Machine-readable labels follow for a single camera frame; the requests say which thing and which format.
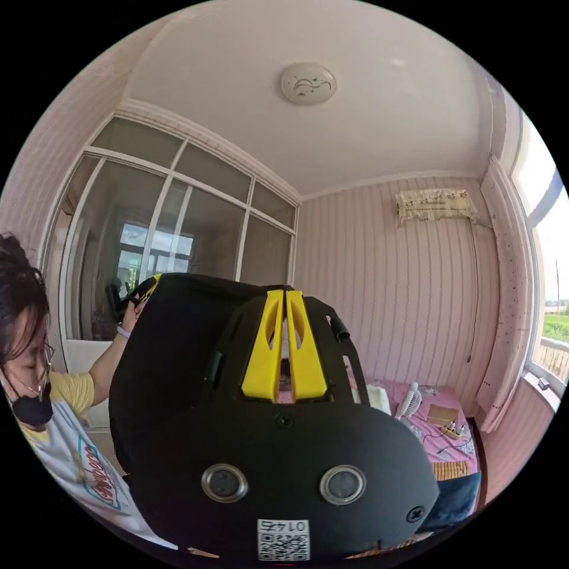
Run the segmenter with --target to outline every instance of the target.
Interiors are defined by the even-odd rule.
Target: yellow t-shirt
[[[52,384],[50,399],[52,404],[65,401],[80,420],[93,405],[95,397],[95,384],[91,374],[85,373],[58,373],[51,372],[49,381]],[[20,424],[26,438],[33,440],[47,440],[49,430],[32,431]]]

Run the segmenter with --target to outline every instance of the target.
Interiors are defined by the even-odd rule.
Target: black face mask
[[[47,383],[39,397],[23,395],[12,402],[14,415],[24,424],[31,427],[41,427],[53,417],[53,407],[49,394],[52,390],[51,383]]]

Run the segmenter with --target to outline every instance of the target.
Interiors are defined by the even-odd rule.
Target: qr code
[[[310,533],[307,520],[259,520],[258,557],[262,561],[307,561]]]
[[[259,559],[263,561],[307,561],[308,535],[305,533],[260,533]]]

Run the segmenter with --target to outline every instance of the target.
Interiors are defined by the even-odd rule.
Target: pink bedsheet
[[[367,383],[370,385],[379,385],[386,390],[392,415],[395,415],[397,406],[403,401],[409,390],[409,385],[406,383],[395,383],[391,381],[373,382],[370,380],[367,380]],[[406,424],[421,441],[430,462],[466,461],[468,463],[468,474],[478,472],[478,460],[474,450],[472,434],[453,389],[449,387],[433,388],[420,385],[419,391],[423,396],[419,409],[410,418],[403,417],[401,421]],[[442,434],[438,427],[427,421],[429,408],[433,404],[439,405],[440,407],[452,407],[458,410],[457,424],[459,427],[464,425],[464,431],[460,439],[451,439],[449,436]]]

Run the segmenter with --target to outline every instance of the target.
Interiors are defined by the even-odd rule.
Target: pink striped wallpaper
[[[475,415],[497,327],[496,241],[491,229],[463,219],[398,228],[397,192],[432,187],[465,188],[488,221],[474,179],[399,180],[307,200],[294,286],[335,308],[366,375],[449,385]]]
[[[488,465],[486,503],[518,475],[541,441],[554,411],[532,385],[520,380],[496,431],[481,433]],[[484,412],[476,417],[482,424]]]
[[[37,253],[51,204],[95,130],[116,108],[150,41],[171,15],[118,42],[79,73],[30,133],[0,199],[0,231],[13,231]]]

